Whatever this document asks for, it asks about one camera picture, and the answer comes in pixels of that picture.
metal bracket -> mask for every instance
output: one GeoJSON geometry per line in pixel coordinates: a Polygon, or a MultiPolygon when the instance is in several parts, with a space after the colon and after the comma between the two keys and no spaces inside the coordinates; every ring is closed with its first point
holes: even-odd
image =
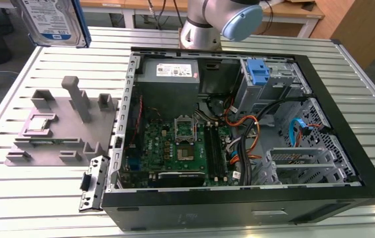
{"type": "Polygon", "coordinates": [[[81,189],[83,191],[79,212],[98,212],[106,186],[110,157],[98,156],[91,160],[90,169],[83,174],[81,189]]]}

green motherboard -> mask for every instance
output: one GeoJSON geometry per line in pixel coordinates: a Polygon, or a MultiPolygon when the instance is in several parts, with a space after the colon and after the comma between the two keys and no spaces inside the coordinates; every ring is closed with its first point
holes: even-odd
{"type": "MultiPolygon", "coordinates": [[[[207,149],[210,146],[206,144],[206,130],[210,127],[205,124],[197,124],[193,128],[190,124],[178,124],[178,135],[190,136],[194,135],[194,144],[189,142],[181,142],[177,144],[175,136],[177,129],[175,124],[153,122],[146,126],[145,138],[143,138],[143,155],[137,162],[138,172],[135,174],[158,174],[161,172],[201,172],[206,174],[207,186],[226,186],[231,184],[227,178],[211,178],[209,176],[207,161],[207,149]]],[[[230,136],[230,128],[226,126],[218,127],[221,153],[222,153],[222,166],[226,167],[226,138],[230,136]]],[[[149,187],[146,179],[138,180],[137,187],[149,187]]]]}

motherboard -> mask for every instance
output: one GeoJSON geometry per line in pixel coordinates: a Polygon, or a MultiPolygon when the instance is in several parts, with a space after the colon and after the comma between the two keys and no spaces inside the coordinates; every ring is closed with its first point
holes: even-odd
{"type": "Polygon", "coordinates": [[[227,179],[227,126],[151,122],[146,125],[142,155],[127,158],[126,183],[133,187],[163,187],[161,180],[175,177],[198,186],[231,185],[227,179]]]}

black connector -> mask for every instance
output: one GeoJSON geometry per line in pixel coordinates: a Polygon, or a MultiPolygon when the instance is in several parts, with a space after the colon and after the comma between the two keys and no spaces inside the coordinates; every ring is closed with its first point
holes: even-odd
{"type": "Polygon", "coordinates": [[[333,128],[330,128],[326,125],[321,125],[321,127],[318,128],[319,132],[323,134],[330,134],[330,135],[335,135],[335,130],[333,128]]]}
{"type": "Polygon", "coordinates": [[[87,175],[87,172],[85,172],[83,177],[82,177],[82,183],[81,183],[81,190],[83,192],[89,191],[90,185],[91,185],[91,180],[93,180],[93,175],[87,175]]]}
{"type": "Polygon", "coordinates": [[[313,132],[313,129],[310,127],[301,127],[299,130],[303,136],[309,136],[313,132]]]}

white sticker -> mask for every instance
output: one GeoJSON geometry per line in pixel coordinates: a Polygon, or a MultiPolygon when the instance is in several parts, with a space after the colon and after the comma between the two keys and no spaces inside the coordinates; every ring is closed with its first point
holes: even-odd
{"type": "Polygon", "coordinates": [[[234,171],[234,179],[241,179],[241,173],[238,171],[234,171]]]}
{"type": "Polygon", "coordinates": [[[230,106],[230,110],[231,110],[234,113],[238,113],[238,108],[235,108],[234,106],[230,106]]]}
{"type": "Polygon", "coordinates": [[[157,76],[193,77],[193,67],[190,64],[161,63],[157,65],[157,76]]]}
{"type": "Polygon", "coordinates": [[[57,9],[57,0],[23,0],[38,31],[50,39],[66,39],[71,35],[65,14],[57,9]]]}
{"type": "Polygon", "coordinates": [[[115,6],[115,7],[122,7],[122,5],[121,5],[121,4],[103,3],[102,5],[103,5],[103,6],[115,6]]]}

